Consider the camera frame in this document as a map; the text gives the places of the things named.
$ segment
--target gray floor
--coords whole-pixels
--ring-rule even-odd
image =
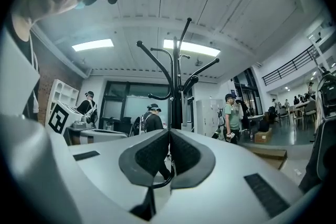
[[[262,145],[272,145],[272,146],[287,146],[287,145],[306,145],[310,144],[310,140],[313,139],[314,134],[314,123],[308,122],[304,130],[302,130],[302,123],[299,125],[293,123],[292,117],[290,117],[290,124],[288,121],[282,120],[282,126],[279,123],[271,124],[272,128],[272,138],[267,143],[262,143]],[[241,137],[240,143],[244,144],[254,144],[250,140],[248,135]]]

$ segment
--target handrail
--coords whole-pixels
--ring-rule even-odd
[[[313,60],[312,53],[314,51],[314,45],[311,45],[308,49],[304,50],[302,53],[286,62],[284,65],[279,67],[278,69],[268,73],[263,76],[263,80],[265,85],[269,85],[275,81],[278,81],[285,76],[293,73],[299,68],[303,67],[305,64],[309,63]]]

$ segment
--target white shelf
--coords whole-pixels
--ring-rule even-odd
[[[61,80],[55,79],[49,95],[45,124],[48,124],[49,117],[57,101],[74,107],[78,94],[79,90],[67,85]]]

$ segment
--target cardboard box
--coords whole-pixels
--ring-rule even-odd
[[[272,128],[268,129],[267,132],[257,132],[254,135],[255,143],[267,143],[272,138]]]

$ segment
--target whiteboard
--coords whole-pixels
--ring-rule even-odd
[[[147,106],[157,104],[162,112],[159,113],[162,123],[168,124],[168,100],[155,100],[148,97],[127,96],[124,117],[131,117],[133,123],[138,116],[148,111]]]

